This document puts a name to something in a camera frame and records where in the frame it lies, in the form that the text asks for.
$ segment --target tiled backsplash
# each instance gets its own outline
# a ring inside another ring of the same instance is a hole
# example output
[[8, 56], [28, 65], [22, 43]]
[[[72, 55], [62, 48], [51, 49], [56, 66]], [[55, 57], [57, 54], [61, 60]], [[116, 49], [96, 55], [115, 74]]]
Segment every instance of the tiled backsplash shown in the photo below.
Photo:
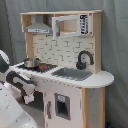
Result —
[[[76, 67], [80, 51], [87, 50], [94, 54], [94, 38], [72, 37], [53, 40], [52, 36], [38, 34], [33, 36], [34, 57], [44, 63]], [[94, 71], [87, 55], [82, 55], [82, 62], [86, 61], [86, 69]]]

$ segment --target wooden panel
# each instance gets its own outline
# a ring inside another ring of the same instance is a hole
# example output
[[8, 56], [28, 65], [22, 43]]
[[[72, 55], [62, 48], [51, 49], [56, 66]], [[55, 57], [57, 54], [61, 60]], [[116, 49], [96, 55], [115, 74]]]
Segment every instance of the wooden panel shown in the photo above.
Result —
[[31, 23], [31, 15], [21, 15], [21, 24], [22, 24], [22, 32], [24, 32], [24, 29], [30, 25]]
[[105, 127], [105, 87], [101, 88], [101, 128]]
[[89, 96], [88, 89], [82, 88], [83, 128], [89, 128]]
[[101, 13], [93, 14], [93, 36], [95, 37], [94, 46], [94, 73], [101, 71]]
[[[55, 14], [54, 17], [64, 16], [63, 14]], [[61, 31], [64, 31], [64, 21], [61, 22]]]
[[21, 15], [35, 15], [35, 14], [83, 14], [83, 13], [98, 13], [102, 10], [92, 10], [92, 11], [63, 11], [63, 12], [27, 12], [20, 13]]
[[27, 58], [33, 58], [34, 51], [33, 51], [33, 35], [32, 35], [32, 33], [25, 33], [25, 39], [26, 39]]

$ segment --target floor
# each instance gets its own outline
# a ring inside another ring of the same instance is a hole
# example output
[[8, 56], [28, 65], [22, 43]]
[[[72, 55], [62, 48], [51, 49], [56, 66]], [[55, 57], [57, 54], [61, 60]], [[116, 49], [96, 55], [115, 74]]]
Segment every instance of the floor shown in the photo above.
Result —
[[37, 122], [38, 128], [45, 128], [44, 113], [42, 111], [23, 104], [20, 105], [29, 115], [34, 118], [34, 120]]

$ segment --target top shelf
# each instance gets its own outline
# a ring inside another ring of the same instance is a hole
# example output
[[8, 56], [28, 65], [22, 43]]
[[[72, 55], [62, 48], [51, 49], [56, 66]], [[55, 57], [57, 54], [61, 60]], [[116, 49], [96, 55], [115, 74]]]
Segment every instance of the top shelf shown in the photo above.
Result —
[[20, 15], [38, 15], [38, 14], [84, 14], [84, 13], [98, 13], [103, 12], [102, 10], [93, 10], [93, 11], [61, 11], [61, 12], [27, 12], [20, 13]]

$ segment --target cabinet door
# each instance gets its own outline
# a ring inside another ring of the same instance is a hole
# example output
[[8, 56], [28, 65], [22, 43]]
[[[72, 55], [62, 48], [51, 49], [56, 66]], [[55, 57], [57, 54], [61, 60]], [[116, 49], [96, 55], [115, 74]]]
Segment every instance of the cabinet door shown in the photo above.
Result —
[[81, 89], [47, 81], [46, 128], [83, 128]]
[[53, 39], [90, 34], [91, 23], [89, 14], [52, 17]]

